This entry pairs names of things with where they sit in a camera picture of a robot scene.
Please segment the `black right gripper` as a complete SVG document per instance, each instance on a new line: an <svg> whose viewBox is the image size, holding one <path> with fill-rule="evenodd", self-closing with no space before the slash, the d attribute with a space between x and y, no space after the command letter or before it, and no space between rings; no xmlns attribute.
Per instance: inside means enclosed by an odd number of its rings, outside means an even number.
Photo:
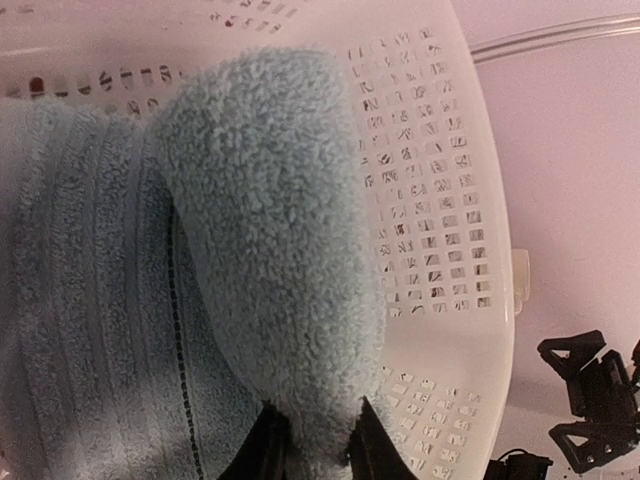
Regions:
<svg viewBox="0 0 640 480"><path fill-rule="evenodd" d="M578 421L558 424L549 436L576 473L604 467L638 447L639 393L619 352L597 354L606 346L599 330L550 338L537 347L556 373L567 373L571 414Z"/></svg>

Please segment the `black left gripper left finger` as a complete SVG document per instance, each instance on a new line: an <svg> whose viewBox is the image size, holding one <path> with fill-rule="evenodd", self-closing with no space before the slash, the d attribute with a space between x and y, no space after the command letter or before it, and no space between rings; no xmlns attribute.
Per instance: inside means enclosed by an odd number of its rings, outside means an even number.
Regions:
<svg viewBox="0 0 640 480"><path fill-rule="evenodd" d="M290 443L290 422L264 403L254 425L218 480L283 480Z"/></svg>

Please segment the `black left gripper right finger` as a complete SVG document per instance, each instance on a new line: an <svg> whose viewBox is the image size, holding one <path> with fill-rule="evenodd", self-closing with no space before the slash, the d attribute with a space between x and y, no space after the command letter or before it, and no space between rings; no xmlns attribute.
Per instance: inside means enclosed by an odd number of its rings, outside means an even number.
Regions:
<svg viewBox="0 0 640 480"><path fill-rule="evenodd" d="M347 452L354 480L417 480L366 397Z"/></svg>

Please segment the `light blue towel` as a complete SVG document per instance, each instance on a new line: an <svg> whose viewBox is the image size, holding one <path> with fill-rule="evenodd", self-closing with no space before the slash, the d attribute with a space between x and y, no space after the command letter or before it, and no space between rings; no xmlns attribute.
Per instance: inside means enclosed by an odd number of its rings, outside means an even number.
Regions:
<svg viewBox="0 0 640 480"><path fill-rule="evenodd" d="M1 451L16 479L218 479L264 403L285 479L352 479L385 307L334 58L265 49L146 124L1 103Z"/></svg>

